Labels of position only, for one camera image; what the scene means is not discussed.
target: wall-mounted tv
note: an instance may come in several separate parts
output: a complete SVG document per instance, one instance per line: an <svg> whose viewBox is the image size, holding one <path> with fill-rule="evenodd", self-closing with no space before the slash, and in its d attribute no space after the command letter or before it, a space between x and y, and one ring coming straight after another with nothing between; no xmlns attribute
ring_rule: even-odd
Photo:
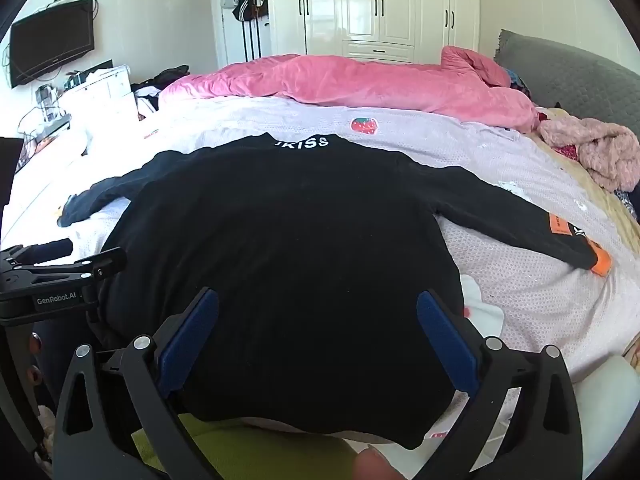
<svg viewBox="0 0 640 480"><path fill-rule="evenodd" d="M11 27L11 87L30 83L94 48L93 0L60 4L32 14Z"/></svg>

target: white wall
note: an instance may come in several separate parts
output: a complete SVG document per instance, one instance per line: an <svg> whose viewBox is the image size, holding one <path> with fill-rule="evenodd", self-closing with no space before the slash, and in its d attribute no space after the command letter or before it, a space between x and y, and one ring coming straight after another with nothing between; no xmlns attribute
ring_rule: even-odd
<svg viewBox="0 0 640 480"><path fill-rule="evenodd" d="M640 52L609 0L481 0L480 52L494 56L502 28L559 41L640 73Z"/></svg>
<svg viewBox="0 0 640 480"><path fill-rule="evenodd" d="M17 19L52 1L28 0ZM62 67L61 75L55 80L59 88L66 79L66 72L85 70L109 59L113 59L115 65L128 64L132 82L141 82L165 68L181 64L190 65L192 73L216 69L210 0L98 1L100 13L94 23L96 49ZM9 34L0 42L2 52L8 41ZM57 70L39 79L51 78L56 73ZM42 84L35 81L11 89L8 68L4 69L0 77L0 135L15 135L20 118L35 106L34 90ZM21 130L31 131L39 117L38 111L30 114Z"/></svg>

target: white bed sheet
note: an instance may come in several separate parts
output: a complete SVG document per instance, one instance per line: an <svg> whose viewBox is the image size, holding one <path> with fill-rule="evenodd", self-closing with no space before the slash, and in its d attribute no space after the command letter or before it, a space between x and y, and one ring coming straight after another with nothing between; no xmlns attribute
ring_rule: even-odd
<svg viewBox="0 0 640 480"><path fill-rule="evenodd" d="M376 133L353 131L351 121L356 118L375 119ZM365 146L402 151L430 166L463 166L491 184L514 182L532 202L580 226L609 251L614 266L604 279L439 219L460 272L476 280L487 303L504 311L501 337L511 348L537 352L553 343L561 348L572 379L578 381L608 356L622 353L640 332L636 279L640 264L582 188L516 131L461 124L423 112L315 107L280 98L182 102L142 121L135 131L122 133L99 155L69 166L28 208L5 241L27 244L69 237L74 254L66 260L89 256L100 250L128 202L119 200L85 222L60 229L54 222L56 209L68 195L139 168L162 150L189 153L264 132L290 142L338 134ZM502 420L511 415L514 400L514 396L508 399ZM430 434L450 429L464 401L462 394L457 395Z"/></svg>

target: blue gripper pad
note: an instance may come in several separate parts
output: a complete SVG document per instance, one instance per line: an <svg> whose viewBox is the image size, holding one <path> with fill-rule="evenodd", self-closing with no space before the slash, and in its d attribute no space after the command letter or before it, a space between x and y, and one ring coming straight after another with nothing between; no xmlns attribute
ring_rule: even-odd
<svg viewBox="0 0 640 480"><path fill-rule="evenodd" d="M218 295L208 290L178 328L158 359L158 392L166 399L182 389L218 320Z"/></svg>
<svg viewBox="0 0 640 480"><path fill-rule="evenodd" d="M418 296L417 311L422 330L455 389L475 396L480 387L478 362L456 327L428 292Z"/></svg>

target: hand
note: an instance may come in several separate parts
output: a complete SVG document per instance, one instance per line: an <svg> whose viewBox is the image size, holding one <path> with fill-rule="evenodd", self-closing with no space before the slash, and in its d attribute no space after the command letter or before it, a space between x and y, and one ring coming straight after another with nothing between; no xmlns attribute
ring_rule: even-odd
<svg viewBox="0 0 640 480"><path fill-rule="evenodd" d="M353 465L353 480L405 480L373 446L361 452Z"/></svg>

